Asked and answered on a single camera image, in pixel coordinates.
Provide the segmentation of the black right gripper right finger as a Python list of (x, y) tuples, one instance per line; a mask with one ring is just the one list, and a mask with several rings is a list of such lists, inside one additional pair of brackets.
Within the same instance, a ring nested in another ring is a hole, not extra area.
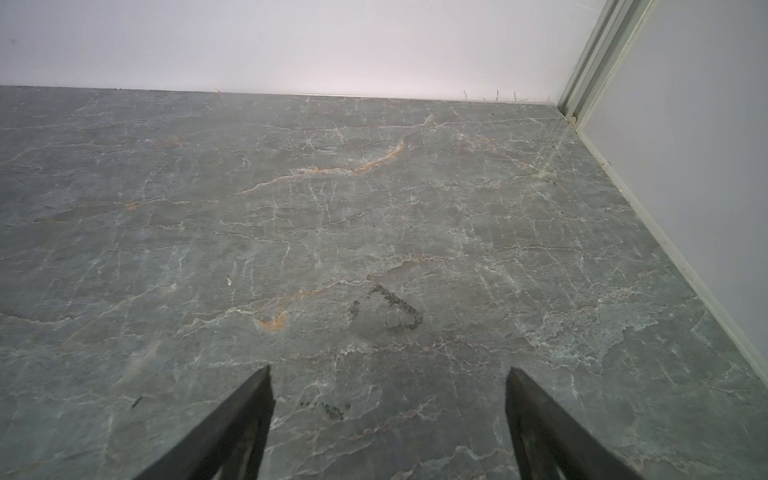
[(638, 479), (527, 373), (512, 367), (505, 412), (522, 479)]

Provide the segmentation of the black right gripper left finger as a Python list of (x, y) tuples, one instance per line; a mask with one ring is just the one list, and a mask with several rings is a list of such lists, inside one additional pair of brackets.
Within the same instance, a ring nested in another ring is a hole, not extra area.
[(270, 367), (250, 376), (140, 479), (256, 479), (275, 399)]

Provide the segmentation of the aluminium enclosure frame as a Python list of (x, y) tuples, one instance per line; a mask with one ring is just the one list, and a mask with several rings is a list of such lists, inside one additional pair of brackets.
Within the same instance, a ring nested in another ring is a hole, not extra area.
[(559, 107), (767, 374), (767, 5), (609, 1)]

